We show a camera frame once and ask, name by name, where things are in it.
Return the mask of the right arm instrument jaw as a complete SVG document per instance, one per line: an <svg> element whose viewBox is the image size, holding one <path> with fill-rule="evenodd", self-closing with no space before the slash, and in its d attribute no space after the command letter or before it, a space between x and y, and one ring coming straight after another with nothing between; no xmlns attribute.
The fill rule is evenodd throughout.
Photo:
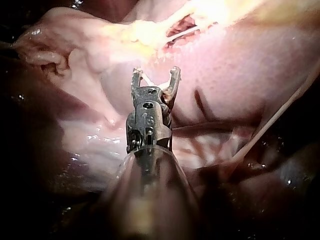
<svg viewBox="0 0 320 240"><path fill-rule="evenodd" d="M181 69L177 66L174 66L170 70L169 85L162 90L162 99L164 103L173 103L175 101L180 81Z"/></svg>
<svg viewBox="0 0 320 240"><path fill-rule="evenodd" d="M142 88L140 86L142 80L142 73L143 70L140 66L135 67L132 72L132 79L131 79L131 96L132 100L135 101L142 92Z"/></svg>

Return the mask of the right arm instrument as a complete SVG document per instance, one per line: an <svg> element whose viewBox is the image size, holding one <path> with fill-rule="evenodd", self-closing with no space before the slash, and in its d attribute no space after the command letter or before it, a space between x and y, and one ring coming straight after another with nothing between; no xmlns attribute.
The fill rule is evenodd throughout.
<svg viewBox="0 0 320 240"><path fill-rule="evenodd" d="M156 86L131 90L134 110L126 119L127 153L155 145L172 150L172 121L162 93Z"/></svg>

